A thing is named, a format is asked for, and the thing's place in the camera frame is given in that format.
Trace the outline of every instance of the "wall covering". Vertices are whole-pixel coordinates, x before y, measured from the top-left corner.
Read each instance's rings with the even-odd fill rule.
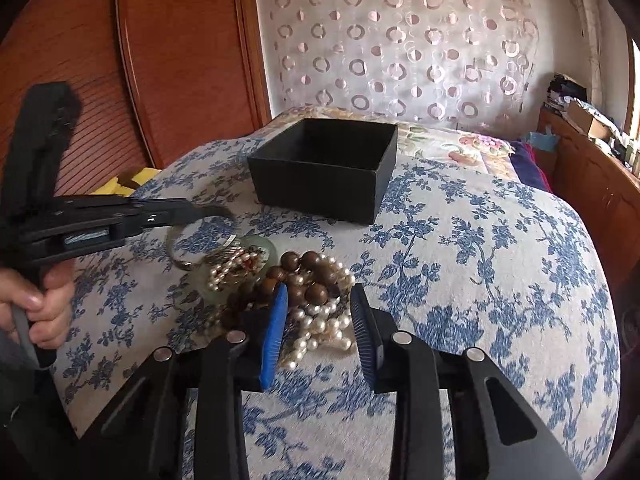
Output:
[[[259,2],[281,109],[331,105],[494,134],[522,112],[539,38],[529,0]]]

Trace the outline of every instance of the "red-brown wooden panel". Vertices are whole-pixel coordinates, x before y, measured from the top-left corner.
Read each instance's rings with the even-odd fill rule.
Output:
[[[30,0],[0,44],[0,164],[20,102],[36,83],[66,80],[83,102],[57,193],[82,193],[149,165],[130,106],[113,0]]]
[[[127,80],[158,168],[262,125],[239,0],[117,2]]]

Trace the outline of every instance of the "open black box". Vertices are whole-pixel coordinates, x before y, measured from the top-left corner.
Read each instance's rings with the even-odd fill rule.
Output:
[[[395,124],[302,119],[248,162],[263,204],[373,224],[397,150]]]

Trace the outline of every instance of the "white wall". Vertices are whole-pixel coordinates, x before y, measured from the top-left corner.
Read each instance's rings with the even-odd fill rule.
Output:
[[[513,137],[535,130],[538,125],[540,107],[554,72],[571,76],[581,85],[589,81],[588,47],[582,38],[580,19],[569,0],[529,0],[537,17],[540,42],[535,57],[535,66],[529,78],[529,90],[524,99],[520,120],[514,122]],[[264,52],[270,47],[262,41]],[[267,67],[269,88],[276,88],[271,81],[276,77]],[[282,111],[281,103],[271,101],[274,116]]]
[[[625,127],[629,96],[629,47],[626,27],[607,0],[598,0],[602,44],[600,45],[600,71],[606,116],[616,126]]]

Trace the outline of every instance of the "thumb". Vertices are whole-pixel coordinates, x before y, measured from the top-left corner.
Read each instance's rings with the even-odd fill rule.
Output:
[[[0,302],[15,303],[29,312],[37,312],[44,305],[38,288],[13,269],[0,269]]]

